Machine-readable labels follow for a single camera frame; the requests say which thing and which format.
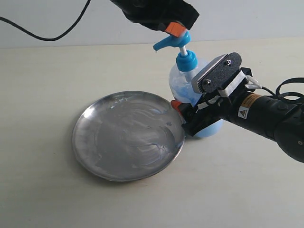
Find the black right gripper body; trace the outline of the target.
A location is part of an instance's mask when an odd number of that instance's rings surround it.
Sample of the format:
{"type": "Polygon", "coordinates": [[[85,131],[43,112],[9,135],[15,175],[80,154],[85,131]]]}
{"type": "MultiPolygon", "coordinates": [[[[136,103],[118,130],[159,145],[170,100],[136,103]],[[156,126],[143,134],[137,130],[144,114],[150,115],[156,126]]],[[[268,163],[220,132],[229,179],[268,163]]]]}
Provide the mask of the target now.
{"type": "Polygon", "coordinates": [[[182,128],[185,133],[195,136],[200,131],[206,131],[219,120],[237,124],[238,97],[218,97],[207,100],[202,96],[195,105],[178,102],[178,112],[184,119],[182,128]]]}

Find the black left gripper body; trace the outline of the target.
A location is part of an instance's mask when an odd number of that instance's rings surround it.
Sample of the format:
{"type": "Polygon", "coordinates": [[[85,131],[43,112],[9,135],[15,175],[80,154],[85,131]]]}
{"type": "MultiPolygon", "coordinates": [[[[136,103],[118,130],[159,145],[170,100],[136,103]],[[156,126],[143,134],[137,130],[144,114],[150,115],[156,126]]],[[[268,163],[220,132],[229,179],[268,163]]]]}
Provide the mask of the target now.
{"type": "Polygon", "coordinates": [[[199,12],[184,0],[113,0],[125,17],[148,29],[164,31],[171,22],[191,29],[199,12]]]}

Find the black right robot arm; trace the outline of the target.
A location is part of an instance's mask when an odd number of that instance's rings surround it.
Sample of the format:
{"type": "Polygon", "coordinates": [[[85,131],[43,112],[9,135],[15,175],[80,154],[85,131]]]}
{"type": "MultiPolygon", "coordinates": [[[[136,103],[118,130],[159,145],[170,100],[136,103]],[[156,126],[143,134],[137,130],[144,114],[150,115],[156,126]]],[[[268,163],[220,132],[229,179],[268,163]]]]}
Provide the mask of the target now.
{"type": "Polygon", "coordinates": [[[289,157],[304,161],[304,106],[252,92],[243,92],[231,99],[219,98],[214,103],[171,101],[184,120],[182,128],[196,135],[222,119],[272,140],[289,157]]]}

